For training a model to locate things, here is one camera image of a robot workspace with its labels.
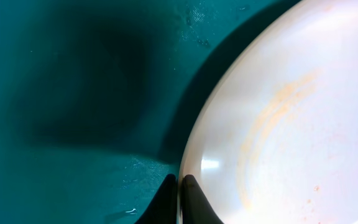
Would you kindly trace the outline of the white plate with ketchup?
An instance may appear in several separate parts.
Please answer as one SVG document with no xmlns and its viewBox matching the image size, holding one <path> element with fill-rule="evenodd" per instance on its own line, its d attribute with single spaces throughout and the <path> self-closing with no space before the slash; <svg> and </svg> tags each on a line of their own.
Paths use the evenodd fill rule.
<svg viewBox="0 0 358 224">
<path fill-rule="evenodd" d="M 358 223 L 358 0 L 300 1 L 238 56 L 189 174 L 224 223 Z"/>
</svg>

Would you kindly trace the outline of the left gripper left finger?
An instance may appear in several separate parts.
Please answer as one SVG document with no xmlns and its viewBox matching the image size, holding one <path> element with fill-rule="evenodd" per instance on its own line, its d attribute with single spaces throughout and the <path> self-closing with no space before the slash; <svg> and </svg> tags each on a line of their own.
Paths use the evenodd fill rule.
<svg viewBox="0 0 358 224">
<path fill-rule="evenodd" d="M 176 224 L 177 193 L 177 178 L 168 174 L 135 224 Z"/>
</svg>

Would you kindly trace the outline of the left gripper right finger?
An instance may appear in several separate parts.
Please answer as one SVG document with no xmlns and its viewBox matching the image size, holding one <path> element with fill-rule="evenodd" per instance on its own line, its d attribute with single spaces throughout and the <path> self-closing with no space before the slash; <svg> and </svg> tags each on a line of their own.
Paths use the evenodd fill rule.
<svg viewBox="0 0 358 224">
<path fill-rule="evenodd" d="M 223 224 L 191 174 L 181 184 L 182 224 Z"/>
</svg>

